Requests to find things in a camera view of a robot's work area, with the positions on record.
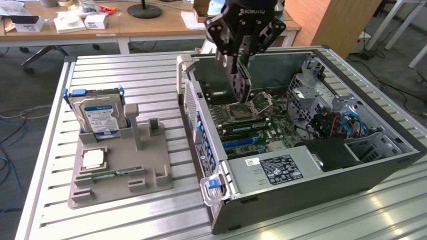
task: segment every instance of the white wire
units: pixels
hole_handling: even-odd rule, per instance
[[[140,0],[94,0],[96,3],[113,3],[113,2],[129,2],[129,3],[140,3],[141,1]],[[161,2],[156,2],[156,1],[145,1],[145,3],[149,3],[149,4],[154,4],[154,5],[160,5],[160,6],[165,6],[165,7],[169,7],[172,9],[178,9],[178,10],[182,10],[182,11],[192,11],[193,9],[192,8],[181,8],[178,6],[173,6],[173,5],[169,5],[169,4],[165,4],[165,3],[161,3]]]
[[[0,118],[2,118],[2,119],[14,119],[14,118],[21,117],[21,118],[24,119],[24,118],[25,118],[25,117],[24,117],[25,114],[28,114],[28,113],[32,112],[33,110],[44,109],[44,108],[50,108],[50,107],[52,107],[50,104],[49,104],[49,105],[34,106],[34,107],[32,107],[32,108],[28,108],[28,109],[22,110],[22,111],[20,112],[20,114],[17,114],[17,115],[14,115],[14,116],[2,116],[2,115],[0,114]],[[26,117],[26,119],[41,119],[41,118],[45,118],[45,117],[48,117],[48,116],[49,116],[49,114],[42,115],[42,116]]]

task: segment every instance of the motherboard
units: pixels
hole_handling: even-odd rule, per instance
[[[280,97],[282,96],[264,89],[252,91],[246,103],[208,102],[229,160],[293,148],[301,142]]]

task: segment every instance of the aluminum workbench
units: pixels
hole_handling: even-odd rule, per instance
[[[321,52],[427,145],[425,128],[331,50],[321,48]],[[225,234],[210,235],[208,210],[198,190],[177,104],[176,58],[184,53],[188,52],[81,56],[64,63],[16,239],[425,238],[425,158],[397,171],[369,191]],[[344,94],[347,90],[329,72],[325,72],[325,81],[337,93]],[[138,104],[137,121],[160,118],[165,126],[173,188],[69,209],[66,199],[78,123],[61,99],[61,90],[108,89],[118,84],[124,87],[125,102]]]

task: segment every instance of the chair wheel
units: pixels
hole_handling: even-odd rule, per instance
[[[34,73],[34,69],[30,68],[30,67],[24,67],[24,73],[33,74]]]
[[[29,52],[28,47],[18,47],[21,53],[26,54]]]

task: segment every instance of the black lamp base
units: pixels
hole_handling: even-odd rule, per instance
[[[142,9],[141,4],[136,4],[128,7],[126,13],[140,19],[153,19],[161,15],[161,9],[153,5],[145,5]]]

